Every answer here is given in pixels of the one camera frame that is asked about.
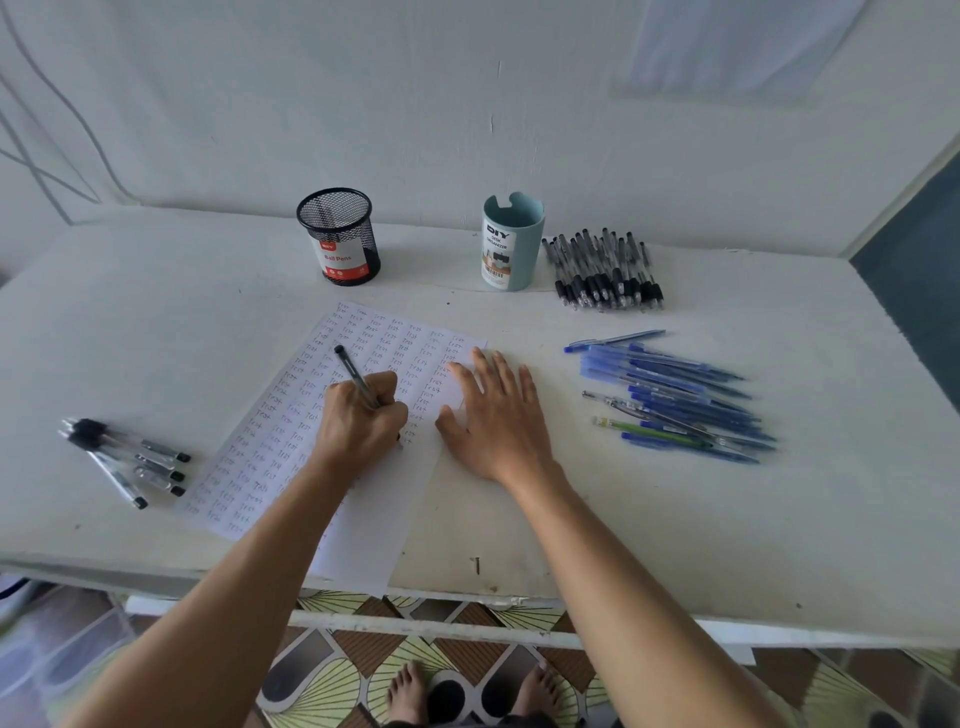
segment tile floor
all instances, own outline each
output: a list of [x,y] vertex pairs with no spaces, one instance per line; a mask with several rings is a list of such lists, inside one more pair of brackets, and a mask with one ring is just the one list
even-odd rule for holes
[[[473,602],[320,592],[300,607],[572,631],[562,609],[491,609]],[[0,728],[48,728],[123,648],[153,623],[103,593],[45,587],[0,633]],[[960,660],[951,650],[758,649],[749,668],[790,725],[948,728],[960,715]],[[545,660],[561,676],[558,723],[612,728],[616,716],[583,652],[515,643],[403,638],[289,627],[245,728],[376,728],[396,670],[419,660],[433,722],[493,723],[524,674]]]

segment table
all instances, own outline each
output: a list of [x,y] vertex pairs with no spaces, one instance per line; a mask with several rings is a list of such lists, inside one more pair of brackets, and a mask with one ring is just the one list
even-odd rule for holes
[[[527,362],[571,482],[692,614],[960,646],[960,417],[849,263],[653,248],[667,310],[600,315],[563,309],[543,261],[528,291],[487,288],[477,233],[374,230],[381,273],[338,288],[293,220],[131,209],[67,231],[0,289],[0,565],[184,594],[230,542],[160,497],[133,511],[60,440],[60,418],[208,456],[348,298]],[[581,399],[563,344],[652,327],[674,332],[668,351],[749,376],[781,451],[745,467],[593,427],[603,408]],[[558,595],[510,498],[448,455],[391,590]]]

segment white label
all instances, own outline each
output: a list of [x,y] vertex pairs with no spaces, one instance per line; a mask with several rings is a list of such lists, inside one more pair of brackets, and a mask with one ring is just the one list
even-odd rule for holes
[[495,288],[507,289],[514,257],[516,233],[505,231],[483,219],[483,280]]
[[316,251],[324,273],[328,278],[353,280],[364,277],[370,272],[367,257],[363,253],[363,241],[355,237],[351,240],[317,240]]

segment dark pants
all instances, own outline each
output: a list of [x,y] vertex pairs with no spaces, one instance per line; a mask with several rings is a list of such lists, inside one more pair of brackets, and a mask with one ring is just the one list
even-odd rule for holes
[[[557,728],[557,724],[546,713],[531,713],[528,716],[503,716],[499,725],[514,725],[517,728]],[[391,720],[389,723],[384,723],[383,728],[425,728],[425,726],[414,725],[403,720]]]

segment white sheet of paper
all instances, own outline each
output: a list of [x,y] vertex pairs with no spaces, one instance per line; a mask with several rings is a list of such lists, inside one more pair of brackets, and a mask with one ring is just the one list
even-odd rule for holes
[[669,93],[804,95],[866,0],[650,0],[630,85]]
[[447,361],[486,342],[398,319],[356,303],[324,317],[180,500],[190,521],[239,539],[306,462],[328,384],[347,378],[333,347],[343,344],[361,372],[397,373],[396,398],[410,408],[401,444],[364,473],[320,541],[310,573],[340,589],[384,594],[443,446],[433,422],[463,396]]

